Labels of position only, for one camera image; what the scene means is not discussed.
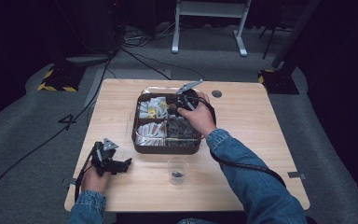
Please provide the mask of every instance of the white metal stand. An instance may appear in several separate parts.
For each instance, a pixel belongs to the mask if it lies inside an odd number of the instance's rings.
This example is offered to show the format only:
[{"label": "white metal stand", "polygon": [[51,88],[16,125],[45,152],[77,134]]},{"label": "white metal stand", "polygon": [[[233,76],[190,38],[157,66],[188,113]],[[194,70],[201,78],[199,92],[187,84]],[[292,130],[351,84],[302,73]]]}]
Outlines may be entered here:
[{"label": "white metal stand", "polygon": [[179,51],[179,17],[181,15],[187,16],[207,16],[207,17],[227,17],[227,18],[241,18],[240,28],[234,31],[234,37],[240,49],[241,56],[248,55],[242,41],[243,25],[248,16],[249,6],[252,0],[246,0],[244,4],[230,4],[230,3],[209,3],[209,2],[187,2],[176,0],[175,12],[175,33],[172,41],[172,53]]}]

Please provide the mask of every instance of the denim sleeve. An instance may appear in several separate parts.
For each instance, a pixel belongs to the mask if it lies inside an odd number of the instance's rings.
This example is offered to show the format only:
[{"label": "denim sleeve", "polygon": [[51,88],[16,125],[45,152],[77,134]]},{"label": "denim sleeve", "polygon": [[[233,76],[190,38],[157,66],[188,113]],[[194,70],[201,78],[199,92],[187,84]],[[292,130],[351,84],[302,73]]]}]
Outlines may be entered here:
[{"label": "denim sleeve", "polygon": [[77,223],[103,223],[103,211],[106,205],[106,197],[96,191],[85,190],[72,207],[68,224]]},{"label": "denim sleeve", "polygon": [[[267,167],[252,150],[217,129],[207,138],[210,150],[223,161]],[[248,216],[248,223],[307,223],[298,199],[275,177],[263,172],[221,165],[233,192]]]}]

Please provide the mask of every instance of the person's right hand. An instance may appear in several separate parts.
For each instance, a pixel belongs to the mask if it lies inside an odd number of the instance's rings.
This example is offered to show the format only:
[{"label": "person's right hand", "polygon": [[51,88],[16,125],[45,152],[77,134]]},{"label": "person's right hand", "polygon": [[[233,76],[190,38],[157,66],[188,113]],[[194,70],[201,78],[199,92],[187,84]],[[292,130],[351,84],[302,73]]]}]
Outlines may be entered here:
[{"label": "person's right hand", "polygon": [[[208,95],[198,92],[198,96],[204,98],[209,103]],[[178,108],[178,113],[188,119],[191,126],[199,131],[205,138],[216,129],[214,125],[211,111],[202,102],[199,102],[197,108],[194,111],[188,111],[183,108]]]}]

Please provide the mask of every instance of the person's left hand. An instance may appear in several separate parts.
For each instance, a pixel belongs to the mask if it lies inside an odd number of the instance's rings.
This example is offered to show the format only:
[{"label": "person's left hand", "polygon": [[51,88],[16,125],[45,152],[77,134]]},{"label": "person's left hand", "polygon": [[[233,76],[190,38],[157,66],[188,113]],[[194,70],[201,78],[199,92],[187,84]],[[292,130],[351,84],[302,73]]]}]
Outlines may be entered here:
[{"label": "person's left hand", "polygon": [[87,172],[84,174],[81,181],[81,191],[93,190],[103,194],[112,175],[111,172],[104,172],[102,176],[97,173],[97,168],[91,166],[91,161],[87,163]]}]

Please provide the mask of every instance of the wooden table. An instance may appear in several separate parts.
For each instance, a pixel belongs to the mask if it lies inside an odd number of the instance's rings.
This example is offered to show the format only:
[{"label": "wooden table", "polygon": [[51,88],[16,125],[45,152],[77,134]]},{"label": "wooden table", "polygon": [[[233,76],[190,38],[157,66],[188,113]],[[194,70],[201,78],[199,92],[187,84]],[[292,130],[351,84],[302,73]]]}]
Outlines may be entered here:
[{"label": "wooden table", "polygon": [[[103,82],[74,173],[77,175],[96,141],[105,137],[118,145],[114,160],[132,158],[127,173],[113,175],[105,192],[106,211],[238,211],[242,205],[231,191],[219,165],[202,140],[193,155],[180,155],[189,162],[185,183],[174,186],[167,173],[167,161],[175,155],[141,154],[135,151],[131,129],[138,97],[146,87],[181,87],[190,81],[106,79]],[[296,172],[264,87],[259,83],[205,81],[197,89],[207,93],[215,109],[217,126],[231,133],[253,150],[285,181],[304,209],[310,202]],[[219,90],[222,97],[212,97]],[[65,209],[74,204],[71,186]]]}]

